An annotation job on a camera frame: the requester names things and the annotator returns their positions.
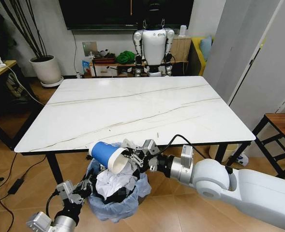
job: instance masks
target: white flower pot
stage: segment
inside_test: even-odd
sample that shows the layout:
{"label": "white flower pot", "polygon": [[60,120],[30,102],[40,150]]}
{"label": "white flower pot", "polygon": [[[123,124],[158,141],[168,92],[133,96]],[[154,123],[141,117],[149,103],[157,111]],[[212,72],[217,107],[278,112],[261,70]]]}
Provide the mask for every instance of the white flower pot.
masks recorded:
{"label": "white flower pot", "polygon": [[63,81],[63,77],[60,74],[59,65],[54,56],[48,55],[47,58],[50,59],[40,61],[38,58],[32,58],[30,59],[30,64],[34,68],[42,86],[58,86]]}

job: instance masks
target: television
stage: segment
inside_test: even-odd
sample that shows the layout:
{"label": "television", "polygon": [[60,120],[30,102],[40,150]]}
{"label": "television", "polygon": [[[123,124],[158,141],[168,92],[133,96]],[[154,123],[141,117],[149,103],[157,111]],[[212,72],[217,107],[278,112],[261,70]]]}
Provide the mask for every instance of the television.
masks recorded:
{"label": "television", "polygon": [[[142,29],[150,0],[59,0],[68,30]],[[165,26],[189,26],[194,0],[158,0]]]}

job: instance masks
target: yellow chair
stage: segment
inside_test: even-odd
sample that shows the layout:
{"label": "yellow chair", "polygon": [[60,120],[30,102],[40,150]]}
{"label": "yellow chair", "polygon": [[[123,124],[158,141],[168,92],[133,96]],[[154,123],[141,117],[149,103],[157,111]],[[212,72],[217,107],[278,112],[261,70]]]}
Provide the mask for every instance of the yellow chair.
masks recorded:
{"label": "yellow chair", "polygon": [[202,55],[202,52],[199,48],[199,44],[200,44],[200,41],[202,39],[205,39],[206,37],[193,37],[192,38],[192,43],[194,45],[194,48],[195,48],[195,51],[197,53],[197,56],[198,56],[198,60],[200,62],[200,71],[199,71],[199,76],[202,76],[203,73],[204,73],[204,70],[205,70],[205,67],[206,67],[206,62],[205,62],[205,59],[204,59],[204,56]]}
{"label": "yellow chair", "polygon": [[206,67],[206,61],[199,48],[200,41],[206,37],[193,37],[189,52],[188,73],[193,76],[202,76]]}

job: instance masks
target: white table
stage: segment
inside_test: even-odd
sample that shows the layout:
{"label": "white table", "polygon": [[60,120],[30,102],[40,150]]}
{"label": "white table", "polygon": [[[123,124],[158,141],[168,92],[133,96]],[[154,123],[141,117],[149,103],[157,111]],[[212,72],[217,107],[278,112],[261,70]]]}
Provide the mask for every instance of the white table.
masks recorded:
{"label": "white table", "polygon": [[[62,82],[15,152],[47,154],[62,182],[56,153],[87,151],[101,140],[166,145],[181,134],[194,145],[247,146],[255,136],[201,76],[67,79]],[[184,144],[181,138],[174,145]]]}

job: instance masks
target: blue plastic bag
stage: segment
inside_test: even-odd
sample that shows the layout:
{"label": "blue plastic bag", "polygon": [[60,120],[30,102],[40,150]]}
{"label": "blue plastic bag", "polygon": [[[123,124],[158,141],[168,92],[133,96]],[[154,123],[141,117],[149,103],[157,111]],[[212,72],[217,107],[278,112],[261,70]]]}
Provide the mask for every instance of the blue plastic bag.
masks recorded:
{"label": "blue plastic bag", "polygon": [[[98,174],[100,164],[97,160],[93,159],[89,166],[89,170],[93,169],[94,174]],[[136,188],[124,201],[121,203],[108,203],[104,204],[102,199],[93,195],[88,197],[88,204],[92,212],[101,221],[110,219],[112,222],[117,223],[121,219],[128,218],[135,214],[138,209],[138,197],[145,197],[150,194],[151,186],[148,183],[148,177],[145,173],[140,174],[140,179],[136,182]]]}

